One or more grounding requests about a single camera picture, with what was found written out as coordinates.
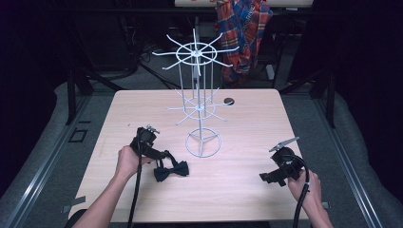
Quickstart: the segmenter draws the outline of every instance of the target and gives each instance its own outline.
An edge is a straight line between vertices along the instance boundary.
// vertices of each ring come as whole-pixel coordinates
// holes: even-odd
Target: bow tie
[[[173,168],[163,167],[163,160],[160,159],[160,166],[158,165],[157,162],[157,168],[154,169],[154,176],[158,182],[165,180],[171,173],[175,173],[181,176],[189,175],[189,167],[187,166],[186,161],[181,161],[177,163],[175,158],[170,153],[168,153],[167,157],[171,159],[174,167]]]

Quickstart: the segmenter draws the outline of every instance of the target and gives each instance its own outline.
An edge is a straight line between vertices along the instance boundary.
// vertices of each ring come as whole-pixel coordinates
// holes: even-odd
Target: light wood tabletop
[[[235,103],[219,105],[225,98]],[[114,174],[118,151],[131,143],[138,127],[151,124],[161,132],[153,148],[169,150],[178,162],[187,161],[190,174],[172,174],[157,182],[153,175],[156,163],[144,165],[134,222],[293,219],[297,202],[288,187],[268,184],[259,176],[278,169],[269,149],[295,137],[278,92],[223,89],[217,91],[213,101],[219,118],[211,116],[202,124],[220,135],[221,147],[213,156],[199,158],[185,147],[188,133],[199,128],[199,122],[188,118],[177,124],[185,117],[183,110],[168,109],[182,107],[178,91],[117,92],[76,196],[86,197],[86,202],[73,206],[69,215],[87,209],[96,200]],[[208,142],[204,149],[214,146],[214,142]],[[288,147],[300,156],[297,142]],[[172,167],[171,161],[165,159],[164,166]],[[127,222],[135,180],[136,176],[125,187],[112,222]],[[300,218],[307,219],[303,211]]]
[[[313,0],[268,0],[272,8],[310,8]],[[217,2],[214,0],[175,0],[176,7],[214,8]]]

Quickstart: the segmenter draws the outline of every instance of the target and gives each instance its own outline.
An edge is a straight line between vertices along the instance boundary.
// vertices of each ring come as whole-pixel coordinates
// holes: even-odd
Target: white wire rack
[[[154,55],[162,56],[162,55],[175,55],[177,58],[177,62],[171,66],[163,67],[163,69],[170,69],[172,67],[178,66],[179,75],[181,79],[181,91],[178,91],[178,94],[182,97],[182,107],[169,107],[171,110],[182,110],[184,113],[184,118],[179,121],[177,124],[181,124],[186,119],[193,119],[199,122],[199,127],[191,131],[186,139],[185,146],[186,149],[194,156],[200,158],[206,158],[213,156],[216,154],[221,147],[221,138],[220,135],[211,128],[205,127],[203,125],[203,120],[216,117],[223,121],[224,118],[215,114],[216,107],[221,105],[231,105],[231,103],[214,103],[214,95],[219,91],[219,89],[213,88],[213,64],[219,64],[224,67],[231,67],[232,65],[226,65],[217,61],[216,58],[218,53],[220,52],[228,52],[235,51],[238,49],[227,49],[227,50],[216,50],[213,47],[213,44],[217,42],[222,34],[217,37],[214,41],[209,44],[199,42],[199,37],[197,32],[193,29],[193,37],[194,42],[188,43],[185,45],[180,44],[175,41],[169,35],[166,35],[170,41],[177,44],[179,48],[175,52],[166,52],[166,53],[155,53]],[[185,97],[183,91],[183,79],[182,79],[182,64],[188,65],[191,67],[191,75],[192,75],[192,93],[190,97]],[[207,78],[207,66],[210,66],[210,88],[206,87],[206,78]],[[201,79],[203,77],[203,88],[201,88]],[[214,146],[209,146],[209,151],[205,151],[204,146],[206,143],[214,143]]]

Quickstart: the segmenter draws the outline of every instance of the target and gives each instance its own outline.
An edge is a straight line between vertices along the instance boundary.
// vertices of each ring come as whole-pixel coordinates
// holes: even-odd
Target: forearm
[[[126,183],[126,178],[113,177],[74,227],[108,227]]]
[[[317,228],[332,228],[327,211],[321,206],[303,206],[305,213],[311,221],[312,227]]]

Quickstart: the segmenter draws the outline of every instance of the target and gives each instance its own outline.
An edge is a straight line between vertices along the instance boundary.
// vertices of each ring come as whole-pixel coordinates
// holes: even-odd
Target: plaid shirt
[[[223,49],[240,47],[224,53],[223,84],[235,86],[247,80],[251,64],[257,62],[264,27],[273,12],[266,0],[218,0],[218,32]]]

